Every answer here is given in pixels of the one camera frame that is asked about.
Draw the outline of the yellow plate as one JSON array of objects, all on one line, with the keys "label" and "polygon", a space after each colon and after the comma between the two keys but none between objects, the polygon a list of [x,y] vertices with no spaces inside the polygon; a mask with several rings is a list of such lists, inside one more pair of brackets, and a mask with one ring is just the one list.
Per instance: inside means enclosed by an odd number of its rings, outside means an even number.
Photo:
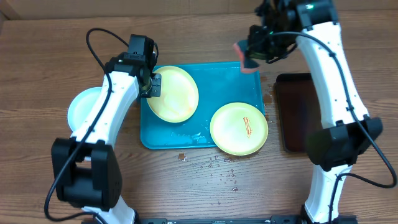
[{"label": "yellow plate", "polygon": [[216,146],[234,156],[247,156],[260,150],[268,133],[263,113],[247,103],[222,106],[210,122],[210,134]]},{"label": "yellow plate", "polygon": [[161,75],[161,90],[159,97],[147,99],[150,109],[166,122],[186,121],[198,107],[199,92],[194,79],[176,66],[160,67],[155,73]]}]

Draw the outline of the pink green scrub sponge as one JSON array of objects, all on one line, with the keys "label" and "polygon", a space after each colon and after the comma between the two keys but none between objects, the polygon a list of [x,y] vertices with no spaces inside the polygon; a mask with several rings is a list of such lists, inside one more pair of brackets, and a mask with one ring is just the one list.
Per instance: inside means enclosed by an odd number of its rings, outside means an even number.
[{"label": "pink green scrub sponge", "polygon": [[233,45],[233,48],[239,57],[240,70],[245,74],[254,73],[259,70],[259,64],[256,61],[246,57],[247,46],[247,40],[240,40]]}]

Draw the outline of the light blue plate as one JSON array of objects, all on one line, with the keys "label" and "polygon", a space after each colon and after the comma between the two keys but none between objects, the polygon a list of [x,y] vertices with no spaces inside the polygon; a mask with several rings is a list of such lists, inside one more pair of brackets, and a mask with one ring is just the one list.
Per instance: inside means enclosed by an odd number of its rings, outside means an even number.
[{"label": "light blue plate", "polygon": [[71,102],[67,121],[72,132],[76,131],[85,121],[101,92],[101,87],[89,88],[79,93]]}]

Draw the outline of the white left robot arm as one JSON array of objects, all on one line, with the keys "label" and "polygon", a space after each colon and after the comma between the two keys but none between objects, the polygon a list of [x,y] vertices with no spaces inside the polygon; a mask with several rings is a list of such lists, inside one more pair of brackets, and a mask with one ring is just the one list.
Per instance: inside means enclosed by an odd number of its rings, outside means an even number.
[{"label": "white left robot arm", "polygon": [[121,196],[123,178],[114,153],[116,138],[128,109],[140,97],[160,95],[160,75],[154,74],[157,54],[127,52],[103,65],[99,96],[68,139],[51,148],[55,180],[45,200],[45,216],[53,194],[81,209],[98,223],[135,223],[137,215]]}]

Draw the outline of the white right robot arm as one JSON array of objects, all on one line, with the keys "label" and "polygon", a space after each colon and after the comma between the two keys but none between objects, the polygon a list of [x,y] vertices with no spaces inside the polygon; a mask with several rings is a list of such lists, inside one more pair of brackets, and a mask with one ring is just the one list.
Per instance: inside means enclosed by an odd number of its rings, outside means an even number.
[{"label": "white right robot arm", "polygon": [[346,223],[338,204],[347,176],[360,154],[373,146],[387,166],[375,139],[382,131],[361,101],[346,61],[339,22],[323,22],[297,31],[277,31],[253,25],[247,40],[236,44],[244,73],[257,60],[275,58],[278,50],[298,47],[310,69],[320,106],[322,130],[310,138],[307,155],[313,163],[310,194],[302,208],[307,223]]}]

